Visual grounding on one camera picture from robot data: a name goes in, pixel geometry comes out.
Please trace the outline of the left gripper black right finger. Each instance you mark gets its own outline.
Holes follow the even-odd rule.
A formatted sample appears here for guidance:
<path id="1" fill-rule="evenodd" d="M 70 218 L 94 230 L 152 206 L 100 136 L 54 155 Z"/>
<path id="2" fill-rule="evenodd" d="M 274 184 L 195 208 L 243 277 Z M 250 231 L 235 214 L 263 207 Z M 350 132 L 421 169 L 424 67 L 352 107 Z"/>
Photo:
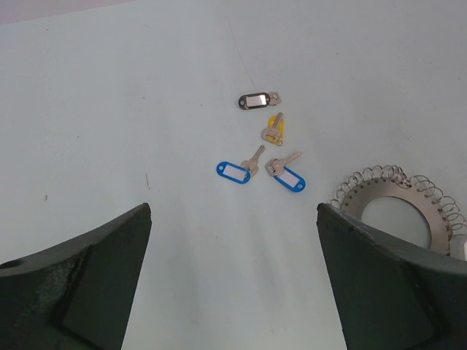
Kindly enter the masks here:
<path id="1" fill-rule="evenodd" d="M 466 262 L 327 203 L 317 229 L 348 349 L 466 348 Z"/>

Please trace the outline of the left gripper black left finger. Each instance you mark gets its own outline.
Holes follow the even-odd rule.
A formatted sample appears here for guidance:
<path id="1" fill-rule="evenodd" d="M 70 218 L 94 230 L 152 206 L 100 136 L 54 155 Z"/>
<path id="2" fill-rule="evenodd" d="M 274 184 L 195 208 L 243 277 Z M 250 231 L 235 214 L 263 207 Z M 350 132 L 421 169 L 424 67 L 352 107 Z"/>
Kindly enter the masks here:
<path id="1" fill-rule="evenodd" d="M 2 349 L 121 349 L 151 231 L 143 203 L 1 264 Z"/>

